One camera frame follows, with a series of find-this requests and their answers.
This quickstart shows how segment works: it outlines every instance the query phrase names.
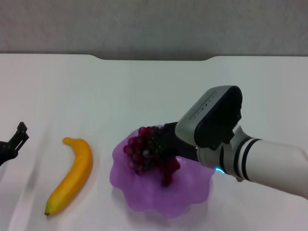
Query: blue led light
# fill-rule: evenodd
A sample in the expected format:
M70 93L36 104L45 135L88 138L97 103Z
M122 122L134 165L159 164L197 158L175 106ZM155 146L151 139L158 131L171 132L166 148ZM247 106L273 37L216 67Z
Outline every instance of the blue led light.
M224 171L222 171L222 170L221 170L220 168L218 168L218 167L217 167L215 170L218 171L218 172L225 173Z

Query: gray wall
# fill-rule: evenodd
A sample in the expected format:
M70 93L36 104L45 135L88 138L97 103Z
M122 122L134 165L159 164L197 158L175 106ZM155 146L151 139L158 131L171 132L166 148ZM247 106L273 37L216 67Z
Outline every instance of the gray wall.
M0 0L0 52L308 55L306 0Z

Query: purple plate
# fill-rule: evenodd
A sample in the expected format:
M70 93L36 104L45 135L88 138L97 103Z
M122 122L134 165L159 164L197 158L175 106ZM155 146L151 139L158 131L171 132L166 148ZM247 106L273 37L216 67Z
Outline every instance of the purple plate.
M167 218L175 218L185 213L191 204L205 201L210 191L210 179L214 170L195 161L177 157L181 168L173 174L173 182L168 187L161 186L158 171L137 175L128 165L123 147L128 139L138 135L131 133L117 147L112 157L114 163L110 172L110 183L124 193L128 206L135 211L156 210Z

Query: banana tip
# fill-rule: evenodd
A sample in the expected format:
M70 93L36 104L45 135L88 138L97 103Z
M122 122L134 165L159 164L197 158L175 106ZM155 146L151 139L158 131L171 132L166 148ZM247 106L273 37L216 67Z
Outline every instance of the banana tip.
M63 140L62 140L63 143L65 144L71 144L73 142L73 139L72 138L69 138L69 137L65 137Z

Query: black band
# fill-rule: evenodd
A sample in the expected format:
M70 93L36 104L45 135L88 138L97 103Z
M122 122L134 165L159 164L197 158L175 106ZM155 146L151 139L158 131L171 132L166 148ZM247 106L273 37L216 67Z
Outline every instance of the black band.
M223 150L223 146L221 147L220 150L220 155L219 155L219 165L221 167L221 170L223 170L224 173L228 174L226 169L225 169L225 165L223 164L223 157L224 157L224 150Z
M239 177L239 178L242 178L241 175L240 175L240 171L239 171L239 165L238 165L238 162L239 162L239 157L240 157L240 151L242 149L242 146L244 145L244 143L246 143L247 141L249 141L251 139L251 137L246 137L245 139L243 139L239 146L237 147L236 151L235 151L235 155L234 155L234 162L233 162L233 169L234 169L234 172L235 174Z
M254 145L255 142L259 141L260 139L254 139L253 141L251 141L247 147L245 148L245 151L243 153L243 158L242 158L242 173L243 176L246 180L250 181L250 179L247 176L247 172L246 172L246 160L247 160L247 156L248 156L248 152L250 150L250 148L252 147L252 145Z

